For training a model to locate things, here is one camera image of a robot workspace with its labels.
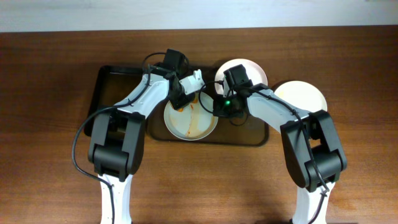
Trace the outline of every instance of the wood grain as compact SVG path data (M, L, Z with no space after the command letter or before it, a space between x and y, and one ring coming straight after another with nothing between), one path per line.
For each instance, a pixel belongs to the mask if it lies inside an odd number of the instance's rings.
M70 159L98 69L167 48L194 65L247 58L271 86L319 88L348 159L326 219L398 222L398 26L382 26L0 34L0 223L100 222L100 185ZM77 156L93 170L89 141L81 137ZM259 148L146 137L131 214L141 224L278 223L295 198L274 130Z

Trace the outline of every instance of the white wall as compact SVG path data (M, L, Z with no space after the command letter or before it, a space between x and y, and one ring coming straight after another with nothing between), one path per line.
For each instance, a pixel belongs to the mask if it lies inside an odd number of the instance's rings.
M2 0L0 32L398 24L398 0Z

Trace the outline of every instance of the plate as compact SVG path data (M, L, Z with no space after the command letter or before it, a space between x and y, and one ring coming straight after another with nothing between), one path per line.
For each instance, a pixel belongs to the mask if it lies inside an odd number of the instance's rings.
M225 62L217 71L215 81L223 80L224 79L224 72L228 70L229 68L232 68L233 66L237 65L243 65L243 67L246 69L246 74L248 75L249 79L253 82L253 85L256 85L258 83L263 83L265 85L268 85L268 79L266 73L263 71L263 69L256 64L255 62L252 62L248 59L243 59L243 58L238 58L238 59L233 59L230 61ZM224 93L224 88L222 85L215 83L215 88L217 94L223 94Z
M203 106L213 110L213 99L206 93L200 94ZM195 100L186 107L174 110L171 102L164 109L164 122L167 129L177 138L194 141L209 135L217 125L218 118L205 111L198 102L198 93Z
M293 106L310 112L328 110L326 99L315 86L301 81L282 84L275 90L275 95Z

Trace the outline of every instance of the tray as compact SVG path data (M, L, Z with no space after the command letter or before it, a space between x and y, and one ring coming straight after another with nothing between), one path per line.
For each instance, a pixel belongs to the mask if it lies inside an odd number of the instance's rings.
M218 68L204 68L203 79L214 79ZM100 107L111 106L124 99L141 81L142 70L140 68L103 66L98 72L93 97L88 114L92 114ZM205 93L214 97L215 90L210 85ZM163 113L168 100L159 103L146 120L147 133L159 141L180 141L191 143L227 144L237 146L261 146L265 144L269 136L269 127L258 118L249 116L242 126L233 126L228 118L219 118L216 128L207 137L197 141L184 141L175 137L167 129ZM234 119L234 123L242 123L244 119ZM91 136L93 121L85 127L85 134Z

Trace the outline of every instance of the plate with orange stain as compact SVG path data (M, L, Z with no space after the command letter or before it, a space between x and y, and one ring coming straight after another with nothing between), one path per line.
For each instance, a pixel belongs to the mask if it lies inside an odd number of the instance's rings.
M201 93L200 99L207 109L213 109L213 99L209 95ZM209 135L216 128L218 118L201 107L196 93L194 101L179 110L173 109L171 102L168 102L164 109L164 121L174 136L194 141Z

